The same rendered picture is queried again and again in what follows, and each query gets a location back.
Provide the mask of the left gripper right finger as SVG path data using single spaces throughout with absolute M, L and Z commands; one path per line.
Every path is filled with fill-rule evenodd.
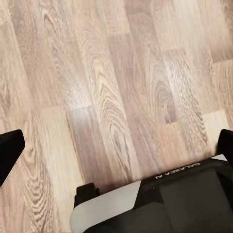
M 233 168 L 233 131 L 222 129 L 217 145 Z

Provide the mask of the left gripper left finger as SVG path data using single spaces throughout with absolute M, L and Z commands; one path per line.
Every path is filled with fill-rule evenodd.
M 25 140 L 21 129 L 0 134 L 0 188 L 24 148 Z

